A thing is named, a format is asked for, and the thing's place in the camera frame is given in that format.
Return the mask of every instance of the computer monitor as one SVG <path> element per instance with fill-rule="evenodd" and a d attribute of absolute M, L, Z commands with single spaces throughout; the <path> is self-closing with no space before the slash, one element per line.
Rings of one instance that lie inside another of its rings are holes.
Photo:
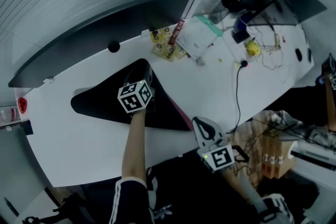
<path fill-rule="evenodd" d="M 318 0 L 241 0 L 239 5 L 253 11 L 245 23 L 253 25 L 297 25 L 326 10 Z"/>

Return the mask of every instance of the red round object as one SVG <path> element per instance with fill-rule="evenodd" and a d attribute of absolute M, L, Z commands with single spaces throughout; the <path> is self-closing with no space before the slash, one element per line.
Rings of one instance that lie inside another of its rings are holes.
<path fill-rule="evenodd" d="M 20 112 L 24 114 L 27 110 L 27 100 L 24 99 L 23 97 L 20 97 L 17 100 L 17 106 L 19 107 Z"/>

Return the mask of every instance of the black sleeve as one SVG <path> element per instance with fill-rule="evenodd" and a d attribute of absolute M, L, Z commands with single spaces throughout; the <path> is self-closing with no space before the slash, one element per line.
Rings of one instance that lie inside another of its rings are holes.
<path fill-rule="evenodd" d="M 115 186 L 110 224 L 154 223 L 144 181 L 134 177 L 123 178 Z"/>

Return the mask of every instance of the black grommet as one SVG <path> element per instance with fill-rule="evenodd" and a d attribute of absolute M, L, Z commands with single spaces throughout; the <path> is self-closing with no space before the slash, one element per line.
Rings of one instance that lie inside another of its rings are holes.
<path fill-rule="evenodd" d="M 112 41 L 111 43 L 109 43 L 108 49 L 110 52 L 115 53 L 120 49 L 120 43 L 117 41 Z"/>

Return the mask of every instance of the table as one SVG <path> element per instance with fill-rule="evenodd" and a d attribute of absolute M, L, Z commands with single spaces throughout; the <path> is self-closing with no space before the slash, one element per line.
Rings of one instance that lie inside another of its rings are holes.
<path fill-rule="evenodd" d="M 232 22 L 228 16 L 223 25 L 232 25 Z M 259 26 L 258 29 L 264 43 L 274 45 L 270 27 Z M 300 26 L 275 26 L 274 29 L 281 39 L 285 66 L 272 71 L 259 59 L 241 70 L 238 87 L 240 123 L 270 105 L 314 65 L 313 61 L 307 61 L 308 45 Z M 25 95 L 27 111 L 21 119 L 31 121 L 34 134 L 27 138 L 52 185 L 86 184 L 121 175 L 129 125 L 77 114 L 70 100 L 79 91 L 94 87 L 140 58 L 150 63 L 166 93 L 190 119 L 202 116 L 218 122 L 223 131 L 234 128 L 238 119 L 237 64 L 225 44 L 231 42 L 226 39 L 228 33 L 217 38 L 207 49 L 203 67 L 186 57 L 174 62 L 159 58 L 150 52 L 153 47 L 150 37 L 138 36 L 122 42 L 116 54 L 107 49 L 101 51 L 60 73 L 54 83 L 45 83 L 29 91 Z M 297 59 L 296 48 L 302 53 L 302 62 Z M 281 60 L 280 55 L 274 54 L 272 58 L 264 55 L 265 64 Z M 196 147 L 193 132 L 146 128 L 147 167 Z"/>

